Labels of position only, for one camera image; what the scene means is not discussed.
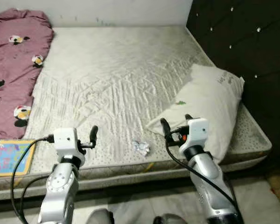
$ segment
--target pink blanket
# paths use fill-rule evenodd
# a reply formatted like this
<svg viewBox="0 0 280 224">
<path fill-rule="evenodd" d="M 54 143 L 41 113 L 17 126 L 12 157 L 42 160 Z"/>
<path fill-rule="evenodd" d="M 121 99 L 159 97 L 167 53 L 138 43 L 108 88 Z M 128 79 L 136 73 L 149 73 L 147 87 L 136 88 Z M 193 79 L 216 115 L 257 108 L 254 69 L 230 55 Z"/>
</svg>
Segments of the pink blanket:
<svg viewBox="0 0 280 224">
<path fill-rule="evenodd" d="M 0 14 L 0 139 L 24 135 L 32 90 L 52 39 L 43 12 L 12 8 Z"/>
</svg>

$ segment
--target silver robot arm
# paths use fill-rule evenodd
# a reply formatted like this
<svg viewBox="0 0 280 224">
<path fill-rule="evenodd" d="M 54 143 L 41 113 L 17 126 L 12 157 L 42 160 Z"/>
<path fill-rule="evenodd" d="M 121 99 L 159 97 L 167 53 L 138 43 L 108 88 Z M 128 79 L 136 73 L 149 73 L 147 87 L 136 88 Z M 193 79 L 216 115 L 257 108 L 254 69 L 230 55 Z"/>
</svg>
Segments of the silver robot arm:
<svg viewBox="0 0 280 224">
<path fill-rule="evenodd" d="M 47 193 L 38 217 L 39 224 L 71 224 L 74 199 L 78 191 L 78 170 L 84 165 L 83 148 L 94 148 L 98 127 L 94 126 L 90 142 L 81 144 L 75 128 L 59 128 L 54 131 L 52 143 L 58 155 L 58 164 L 47 179 Z"/>
<path fill-rule="evenodd" d="M 180 154 L 186 156 L 189 167 L 209 179 L 232 198 L 229 188 L 224 183 L 221 168 L 213 161 L 211 154 L 203 149 L 208 137 L 208 121 L 202 118 L 189 119 L 188 125 L 189 134 L 186 142 L 179 148 Z M 225 196 L 197 175 L 190 173 L 190 177 L 197 189 L 199 201 L 209 224 L 241 223 L 236 208 Z"/>
</svg>

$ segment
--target white pillow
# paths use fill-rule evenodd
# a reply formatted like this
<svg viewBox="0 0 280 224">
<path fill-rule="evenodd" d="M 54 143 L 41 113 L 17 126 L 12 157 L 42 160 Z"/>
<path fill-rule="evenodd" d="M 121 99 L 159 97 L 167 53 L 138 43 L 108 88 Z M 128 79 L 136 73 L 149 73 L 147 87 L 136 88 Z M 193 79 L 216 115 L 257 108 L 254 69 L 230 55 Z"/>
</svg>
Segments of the white pillow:
<svg viewBox="0 0 280 224">
<path fill-rule="evenodd" d="M 186 124 L 184 115 L 206 118 L 209 136 L 205 151 L 210 151 L 219 163 L 225 156 L 236 122 L 244 80 L 216 67 L 193 64 L 190 81 L 179 91 L 175 103 L 151 120 L 150 131 L 163 135 L 160 119 L 165 118 L 171 130 Z"/>
</svg>

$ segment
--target mattress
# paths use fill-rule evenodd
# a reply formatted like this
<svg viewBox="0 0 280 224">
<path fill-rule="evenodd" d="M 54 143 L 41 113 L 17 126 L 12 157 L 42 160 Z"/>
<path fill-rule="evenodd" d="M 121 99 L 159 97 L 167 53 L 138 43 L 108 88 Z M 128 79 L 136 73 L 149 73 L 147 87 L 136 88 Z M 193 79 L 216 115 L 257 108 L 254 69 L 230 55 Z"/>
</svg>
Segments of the mattress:
<svg viewBox="0 0 280 224">
<path fill-rule="evenodd" d="M 192 63 L 213 66 L 183 27 L 55 28 L 55 37 L 37 79 L 24 138 L 39 138 L 74 126 L 82 142 L 97 125 L 98 140 L 80 170 L 80 189 L 188 176 L 167 155 L 162 136 L 144 128 L 171 105 L 187 82 Z M 143 157 L 132 141 L 146 141 Z M 240 105 L 225 171 L 248 168 L 269 153 L 271 143 Z M 172 149 L 178 155 L 177 148 Z M 30 180 L 48 174 L 57 155 L 53 144 L 36 146 L 30 173 L 17 178 L 16 196 Z M 28 196 L 45 193 L 39 181 Z M 9 178 L 0 178 L 0 200 Z"/>
</svg>

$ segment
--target colorful book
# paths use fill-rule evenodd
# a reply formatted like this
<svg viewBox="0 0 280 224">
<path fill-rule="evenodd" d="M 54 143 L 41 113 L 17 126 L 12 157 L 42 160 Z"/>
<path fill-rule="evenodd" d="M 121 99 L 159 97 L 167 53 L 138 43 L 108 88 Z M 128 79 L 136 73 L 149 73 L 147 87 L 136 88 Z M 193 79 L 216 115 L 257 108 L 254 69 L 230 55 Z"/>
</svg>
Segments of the colorful book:
<svg viewBox="0 0 280 224">
<path fill-rule="evenodd" d="M 14 167 L 33 140 L 0 140 L 0 176 L 11 176 Z M 19 164 L 16 175 L 25 175 L 32 161 L 35 144 Z"/>
</svg>

